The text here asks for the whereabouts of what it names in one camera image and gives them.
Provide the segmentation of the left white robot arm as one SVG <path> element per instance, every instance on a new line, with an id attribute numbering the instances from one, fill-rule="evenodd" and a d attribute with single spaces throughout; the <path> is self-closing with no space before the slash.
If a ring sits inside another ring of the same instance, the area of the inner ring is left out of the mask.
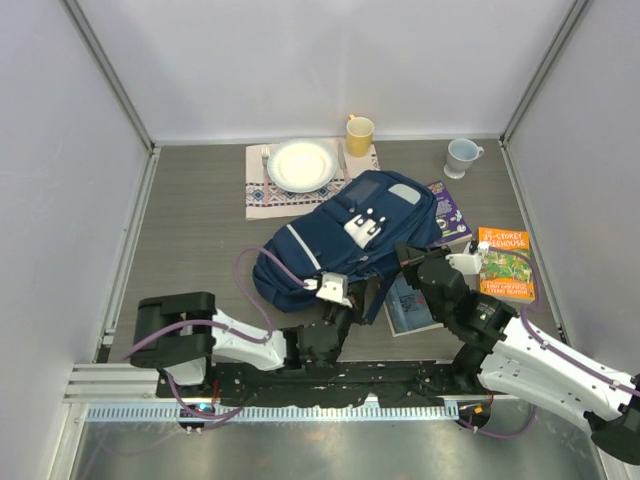
<path id="1" fill-rule="evenodd" d="M 148 298 L 138 305 L 134 344 L 124 358 L 135 367 L 164 372 L 193 399 L 212 389 L 213 375 L 205 365 L 212 356 L 261 372 L 329 369 L 351 326 L 372 323 L 384 296 L 375 279 L 349 284 L 329 274 L 307 280 L 296 298 L 321 304 L 323 316 L 280 329 L 272 324 L 261 329 L 229 316 L 208 292 Z"/>

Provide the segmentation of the navy blue student backpack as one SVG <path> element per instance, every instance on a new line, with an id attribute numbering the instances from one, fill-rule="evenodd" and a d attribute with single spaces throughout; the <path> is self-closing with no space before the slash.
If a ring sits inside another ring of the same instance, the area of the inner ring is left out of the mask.
<path id="1" fill-rule="evenodd" d="M 295 278 L 336 273 L 357 283 L 377 277 L 379 290 L 363 313 L 371 324 L 400 271 L 396 246 L 424 248 L 442 237 L 437 207 L 426 185 L 395 171 L 367 170 L 276 231 L 253 267 L 255 288 L 278 310 L 292 313 L 317 301 Z"/>

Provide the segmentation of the blue Nineteen Eighty-Four book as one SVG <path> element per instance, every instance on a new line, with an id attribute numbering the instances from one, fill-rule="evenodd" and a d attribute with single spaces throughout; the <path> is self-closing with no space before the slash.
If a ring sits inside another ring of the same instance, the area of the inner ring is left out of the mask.
<path id="1" fill-rule="evenodd" d="M 421 293 L 413 289 L 403 275 L 398 275 L 391 285 L 384 300 L 384 310 L 393 337 L 443 327 L 433 319 Z"/>

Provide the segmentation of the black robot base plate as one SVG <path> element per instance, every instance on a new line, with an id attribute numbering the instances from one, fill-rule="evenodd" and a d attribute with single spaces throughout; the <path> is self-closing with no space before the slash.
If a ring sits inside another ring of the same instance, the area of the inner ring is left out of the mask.
<path id="1" fill-rule="evenodd" d="M 226 407 L 346 408 L 373 395 L 384 408 L 440 406 L 446 397 L 488 394 L 475 376 L 436 361 L 344 362 L 330 368 L 260 371 L 218 363 L 200 385 L 179 386 L 183 400 L 216 400 Z"/>

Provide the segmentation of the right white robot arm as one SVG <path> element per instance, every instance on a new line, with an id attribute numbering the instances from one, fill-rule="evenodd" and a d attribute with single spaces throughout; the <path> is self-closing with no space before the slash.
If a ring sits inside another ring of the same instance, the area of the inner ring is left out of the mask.
<path id="1" fill-rule="evenodd" d="M 424 297 L 432 318 L 463 344 L 451 380 L 465 395 L 481 388 L 512 395 L 552 412 L 589 433 L 610 456 L 639 462 L 639 379 L 588 358 L 531 323 L 527 307 L 471 289 L 466 276 L 480 272 L 494 252 L 473 240 L 454 254 L 446 246 L 399 244 L 407 283 Z"/>

